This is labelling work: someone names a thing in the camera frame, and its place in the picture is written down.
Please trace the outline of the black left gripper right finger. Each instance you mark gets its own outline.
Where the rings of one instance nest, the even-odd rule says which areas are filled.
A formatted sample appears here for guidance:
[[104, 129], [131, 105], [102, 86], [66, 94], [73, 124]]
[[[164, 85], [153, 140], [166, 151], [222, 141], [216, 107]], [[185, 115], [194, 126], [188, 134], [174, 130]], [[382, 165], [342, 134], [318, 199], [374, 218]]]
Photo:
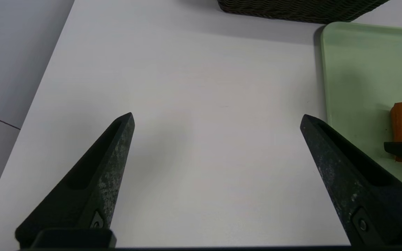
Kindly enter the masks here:
[[402, 182], [326, 122], [300, 130], [353, 246], [402, 246]]

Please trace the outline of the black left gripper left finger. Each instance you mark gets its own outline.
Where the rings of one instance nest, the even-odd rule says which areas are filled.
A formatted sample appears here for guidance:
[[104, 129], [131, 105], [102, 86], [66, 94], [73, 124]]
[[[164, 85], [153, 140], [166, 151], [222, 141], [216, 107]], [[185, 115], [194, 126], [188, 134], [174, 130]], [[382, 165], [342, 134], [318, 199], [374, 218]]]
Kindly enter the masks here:
[[129, 154], [132, 113], [115, 119], [17, 227], [20, 246], [115, 246], [110, 230]]

